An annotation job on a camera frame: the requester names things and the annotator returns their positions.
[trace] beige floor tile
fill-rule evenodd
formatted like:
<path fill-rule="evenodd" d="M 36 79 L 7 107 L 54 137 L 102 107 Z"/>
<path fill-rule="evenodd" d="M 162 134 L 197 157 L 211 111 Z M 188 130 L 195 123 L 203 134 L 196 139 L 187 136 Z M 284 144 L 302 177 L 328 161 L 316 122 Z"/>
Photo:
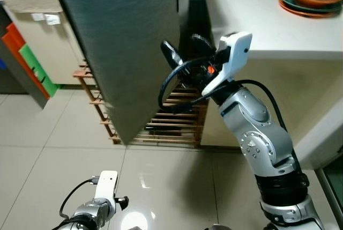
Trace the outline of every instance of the beige floor tile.
<path fill-rule="evenodd" d="M 0 94 L 0 105 L 6 99 L 7 96 L 7 94 Z"/>
<path fill-rule="evenodd" d="M 119 148 L 109 139 L 84 90 L 76 90 L 51 134 L 47 147 Z"/>
<path fill-rule="evenodd" d="M 0 146 L 0 228 L 40 152 L 41 148 Z"/>
<path fill-rule="evenodd" d="M 73 91 L 58 90 L 44 109 L 29 95 L 9 95 L 0 105 L 0 145 L 43 147 Z"/>
<path fill-rule="evenodd" d="M 255 177 L 241 154 L 212 155 L 219 223 L 231 229 L 263 229 L 268 220 L 260 206 Z M 304 170 L 310 180 L 309 194 L 325 229 L 339 230 L 316 174 Z"/>
<path fill-rule="evenodd" d="M 78 183 L 103 170 L 120 173 L 124 152 L 44 148 L 2 230 L 47 230 L 57 226 L 62 221 L 59 207 L 68 193 Z M 71 216 L 79 205 L 94 197 L 95 188 L 90 184 L 82 186 L 67 202 L 64 212 Z"/>
<path fill-rule="evenodd" d="M 110 230 L 199 230 L 217 223 L 205 152 L 127 150 L 117 194 L 130 204 L 113 217 Z"/>

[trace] silver robot arm segment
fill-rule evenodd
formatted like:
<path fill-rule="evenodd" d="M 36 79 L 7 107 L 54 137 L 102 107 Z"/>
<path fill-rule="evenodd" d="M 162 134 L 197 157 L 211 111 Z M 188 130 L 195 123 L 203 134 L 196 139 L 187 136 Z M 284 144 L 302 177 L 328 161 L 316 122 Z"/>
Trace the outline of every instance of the silver robot arm segment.
<path fill-rule="evenodd" d="M 234 81 L 234 74 L 246 64 L 250 42 L 251 34 L 248 33 L 221 38 L 219 49 L 234 51 L 229 58 L 231 67 L 223 65 L 225 76 L 219 72 L 205 88 L 206 93 L 213 89 L 209 88 L 214 86 L 213 82 Z M 323 230 L 312 199 L 307 194 L 308 179 L 301 172 L 292 140 L 287 131 L 271 119 L 267 107 L 247 88 L 240 86 L 220 104 L 219 112 L 255 174 L 261 192 L 260 205 L 272 222 L 270 227 Z"/>
<path fill-rule="evenodd" d="M 297 170 L 289 134 L 271 120 L 268 109 L 247 88 L 242 87 L 231 95 L 219 107 L 219 112 L 227 128 L 239 141 L 252 172 L 258 176 L 257 181 L 260 177 L 281 178 Z M 278 199 L 282 194 L 268 195 Z M 324 229 L 309 195 L 302 202 L 292 205 L 284 205 L 284 201 L 279 200 L 281 205 L 268 204 L 263 198 L 260 201 L 262 210 L 276 229 Z M 297 228 L 296 224 L 301 222 L 305 224 Z"/>
<path fill-rule="evenodd" d="M 126 196 L 115 197 L 116 171 L 102 171 L 100 176 L 93 179 L 97 181 L 94 198 L 79 206 L 70 219 L 65 219 L 53 230 L 99 230 L 116 213 L 116 203 L 122 210 L 128 206 L 129 199 Z"/>

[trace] kitchen counter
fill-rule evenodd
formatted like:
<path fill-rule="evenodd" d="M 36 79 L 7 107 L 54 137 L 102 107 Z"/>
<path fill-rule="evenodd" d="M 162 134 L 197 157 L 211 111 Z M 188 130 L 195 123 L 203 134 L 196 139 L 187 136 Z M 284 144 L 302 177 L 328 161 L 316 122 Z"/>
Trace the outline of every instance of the kitchen counter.
<path fill-rule="evenodd" d="M 214 43 L 233 31 L 253 34 L 249 58 L 341 60 L 343 13 L 309 19 L 278 0 L 206 0 Z"/>
<path fill-rule="evenodd" d="M 282 9 L 278 0 L 206 0 L 213 41 L 233 31 L 253 34 L 247 65 L 235 79 L 253 79 L 268 87 L 275 97 L 294 146 L 313 150 L 340 127 L 330 113 L 343 99 L 343 13 L 335 18 L 309 19 Z M 247 87 L 269 107 L 259 88 Z M 218 106 L 210 100 L 201 145 L 238 147 L 226 128 Z M 308 157 L 305 152 L 301 158 Z"/>

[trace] black cable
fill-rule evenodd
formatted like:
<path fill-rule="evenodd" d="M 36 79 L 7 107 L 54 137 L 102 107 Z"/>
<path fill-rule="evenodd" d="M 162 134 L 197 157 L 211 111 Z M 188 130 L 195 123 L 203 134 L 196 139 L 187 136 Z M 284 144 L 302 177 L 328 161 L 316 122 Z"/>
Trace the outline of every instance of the black cable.
<path fill-rule="evenodd" d="M 258 81 L 254 81 L 254 80 L 238 80 L 236 82 L 239 83 L 239 84 L 253 84 L 253 85 L 256 85 L 256 86 L 260 87 L 267 94 L 268 98 L 272 102 L 272 105 L 273 105 L 273 108 L 274 108 L 275 113 L 277 115 L 277 118 L 278 118 L 280 126 L 287 132 L 287 128 L 286 128 L 286 125 L 284 123 L 284 120 L 282 119 L 281 112 L 280 112 L 280 109 L 278 107 L 278 104 L 275 101 L 275 98 L 273 97 L 272 93 L 268 90 L 268 88 L 266 86 L 264 86 L 263 84 L 261 84 Z M 298 161 L 298 158 L 297 158 L 297 156 L 295 154 L 294 149 L 292 150 L 292 157 L 294 158 L 295 165 L 296 165 L 296 168 L 297 168 L 297 172 L 302 174 L 300 163 Z"/>
<path fill-rule="evenodd" d="M 69 220 L 69 217 L 63 213 L 63 208 L 64 208 L 64 205 L 66 204 L 66 202 L 68 201 L 68 199 L 70 198 L 70 196 L 73 195 L 73 193 L 79 189 L 81 186 L 83 186 L 85 183 L 89 183 L 91 182 L 92 179 L 87 179 L 85 181 L 83 181 L 82 183 L 79 183 L 69 194 L 68 196 L 64 199 L 62 205 L 61 205 L 61 208 L 59 209 L 59 215 L 62 217 L 62 218 L 65 218 L 66 220 Z"/>
<path fill-rule="evenodd" d="M 167 79 L 165 80 L 165 82 L 162 84 L 161 88 L 160 88 L 160 94 L 158 97 L 158 103 L 161 109 L 163 109 L 164 111 L 168 111 L 168 112 L 173 112 L 176 113 L 177 111 L 185 111 L 185 110 L 190 110 L 192 108 L 192 105 L 199 103 L 202 100 L 208 99 L 213 93 L 214 91 L 218 91 L 218 90 L 214 90 L 212 93 L 209 93 L 205 96 L 202 96 L 194 101 L 190 101 L 187 103 L 183 103 L 183 104 L 179 104 L 179 105 L 175 105 L 172 107 L 168 107 L 168 106 L 164 106 L 163 105 L 163 95 L 166 91 L 166 88 L 169 84 L 169 82 L 179 73 L 181 72 L 183 69 L 185 69 L 188 66 L 194 66 L 197 64 L 202 64 L 204 62 L 207 62 L 211 59 L 211 57 L 201 57 L 201 58 L 196 58 L 194 60 L 189 60 L 184 62 L 181 65 L 178 65 L 171 73 L 170 75 L 167 77 Z"/>
<path fill-rule="evenodd" d="M 273 94 L 268 90 L 268 88 L 265 85 L 261 84 L 259 81 L 248 80 L 248 79 L 238 80 L 236 82 L 238 84 L 253 84 L 253 85 L 260 87 L 267 94 L 268 98 L 270 99 L 270 102 L 273 105 L 273 108 L 274 108 L 275 113 L 277 115 L 280 126 L 287 132 L 287 128 L 286 128 L 286 125 L 284 123 L 284 120 L 282 119 L 282 115 L 281 115 L 280 109 L 278 107 L 278 104 L 277 104 Z"/>

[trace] gray towel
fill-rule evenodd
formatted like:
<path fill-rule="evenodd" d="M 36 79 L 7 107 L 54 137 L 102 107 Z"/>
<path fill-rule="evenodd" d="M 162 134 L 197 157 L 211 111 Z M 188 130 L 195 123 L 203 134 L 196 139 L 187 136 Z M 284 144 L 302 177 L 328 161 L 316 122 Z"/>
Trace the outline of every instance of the gray towel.
<path fill-rule="evenodd" d="M 160 43 L 178 43 L 177 0 L 61 0 L 127 144 L 158 110 L 170 68 Z"/>

